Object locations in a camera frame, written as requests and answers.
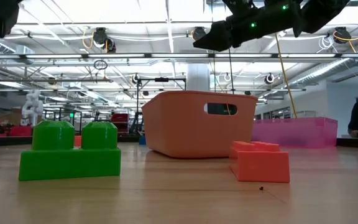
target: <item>green lego brick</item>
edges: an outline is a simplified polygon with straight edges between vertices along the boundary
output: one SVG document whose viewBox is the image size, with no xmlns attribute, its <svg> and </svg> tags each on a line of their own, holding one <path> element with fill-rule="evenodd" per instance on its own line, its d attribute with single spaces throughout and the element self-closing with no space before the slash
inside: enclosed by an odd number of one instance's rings
<svg viewBox="0 0 358 224">
<path fill-rule="evenodd" d="M 47 180 L 119 175 L 121 150 L 24 151 L 19 180 Z"/>
</svg>

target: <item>table surface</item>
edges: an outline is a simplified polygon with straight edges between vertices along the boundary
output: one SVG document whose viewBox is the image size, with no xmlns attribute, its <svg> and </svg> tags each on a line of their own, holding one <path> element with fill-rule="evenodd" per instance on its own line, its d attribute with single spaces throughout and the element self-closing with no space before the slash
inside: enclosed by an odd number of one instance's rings
<svg viewBox="0 0 358 224">
<path fill-rule="evenodd" d="M 291 184 L 269 184 L 238 182 L 229 159 L 119 147 L 120 177 L 30 182 L 17 180 L 30 146 L 0 147 L 0 224 L 358 223 L 358 149 L 284 149 Z"/>
</svg>

